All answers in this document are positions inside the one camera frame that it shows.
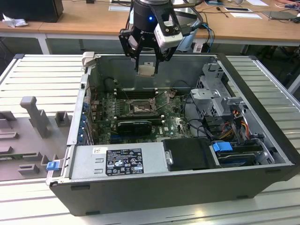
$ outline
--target white tissue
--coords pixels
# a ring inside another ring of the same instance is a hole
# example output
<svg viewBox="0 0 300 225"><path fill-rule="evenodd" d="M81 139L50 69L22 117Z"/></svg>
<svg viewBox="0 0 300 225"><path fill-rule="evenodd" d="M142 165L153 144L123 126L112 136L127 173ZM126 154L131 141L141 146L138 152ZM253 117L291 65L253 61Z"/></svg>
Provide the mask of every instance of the white tissue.
<svg viewBox="0 0 300 225"><path fill-rule="evenodd" d="M28 25L28 23L26 23L24 19L13 19L5 16L4 14L3 18L4 19L2 20L2 22L4 22L7 26L12 28Z"/></svg>

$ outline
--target blue plastic tab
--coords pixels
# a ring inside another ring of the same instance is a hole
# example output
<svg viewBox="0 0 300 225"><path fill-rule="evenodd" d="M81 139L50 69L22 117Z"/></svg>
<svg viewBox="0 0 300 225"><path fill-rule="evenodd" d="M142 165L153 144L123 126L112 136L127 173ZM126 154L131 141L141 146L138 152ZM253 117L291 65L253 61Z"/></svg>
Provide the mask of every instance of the blue plastic tab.
<svg viewBox="0 0 300 225"><path fill-rule="evenodd" d="M229 142L216 142L212 145L214 151L232 151L233 148Z"/></svg>
<svg viewBox="0 0 300 225"><path fill-rule="evenodd" d="M53 162L49 162L49 163L47 164L46 169L47 169L47 171L51 171L51 170L60 170L59 166L60 166L60 163L59 163L59 162L53 161Z"/></svg>

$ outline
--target power supply label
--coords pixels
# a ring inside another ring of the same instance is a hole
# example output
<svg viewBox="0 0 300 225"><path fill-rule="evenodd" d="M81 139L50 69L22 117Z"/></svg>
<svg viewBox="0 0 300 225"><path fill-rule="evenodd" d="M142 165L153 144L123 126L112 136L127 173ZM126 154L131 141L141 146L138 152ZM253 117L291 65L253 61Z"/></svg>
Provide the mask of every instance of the power supply label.
<svg viewBox="0 0 300 225"><path fill-rule="evenodd" d="M107 176L144 173L142 149L106 151Z"/></svg>

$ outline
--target motherboard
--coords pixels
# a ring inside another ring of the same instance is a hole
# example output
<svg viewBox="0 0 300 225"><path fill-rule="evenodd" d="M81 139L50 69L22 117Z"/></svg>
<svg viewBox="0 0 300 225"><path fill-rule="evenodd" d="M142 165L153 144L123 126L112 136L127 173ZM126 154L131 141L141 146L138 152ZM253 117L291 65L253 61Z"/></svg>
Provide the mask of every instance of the motherboard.
<svg viewBox="0 0 300 225"><path fill-rule="evenodd" d="M171 90L156 91L151 97L143 93L106 93L94 106L97 144L192 137L182 114L183 96Z"/></svg>

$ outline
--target wooden desk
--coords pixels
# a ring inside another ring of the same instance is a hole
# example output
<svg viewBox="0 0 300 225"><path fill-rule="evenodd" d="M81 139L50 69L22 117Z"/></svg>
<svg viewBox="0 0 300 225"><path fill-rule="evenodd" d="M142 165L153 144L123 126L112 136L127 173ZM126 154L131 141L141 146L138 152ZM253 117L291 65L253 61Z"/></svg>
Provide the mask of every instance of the wooden desk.
<svg viewBox="0 0 300 225"><path fill-rule="evenodd" d="M0 22L0 32L24 32L24 33L38 33L38 29L43 24L43 22L29 22L27 26L24 27L8 27L3 22Z"/></svg>
<svg viewBox="0 0 300 225"><path fill-rule="evenodd" d="M253 7L247 1L243 7L253 11L284 10L274 6L274 0L264 0L271 7ZM109 4L96 2L85 4L84 1L63 1L64 15L58 23L43 23L39 28L42 33L56 34L97 34L118 35L121 28L125 27L128 12L108 11ZM197 10L204 12L218 12L215 7L210 8L202 3ZM263 13L258 13L262 19L234 18L227 13L207 14L210 27L214 30L216 40L251 40L251 41L280 41L300 42L300 25L293 22L282 23L276 20L269 21ZM207 32L201 30L196 38L206 38Z"/></svg>
<svg viewBox="0 0 300 225"><path fill-rule="evenodd" d="M274 0L263 1L269 7L253 7L247 1L242 6L253 11L284 10L275 7ZM15 29L1 23L0 36L37 38L43 53L49 54L48 38L118 40L119 31L125 27L128 17L128 11L109 11L108 2L86 4L85 1L63 0L63 6L63 15L57 23L29 22L29 26ZM214 43L290 46L298 46L300 43L300 25L293 22L269 21L263 13L257 13L262 19L234 18L230 13L227 13L229 18L226 18L222 13L210 14L219 11L205 3L199 5L197 10L207 12L209 26L215 32ZM197 42L201 43L206 38L206 30L198 31Z"/></svg>

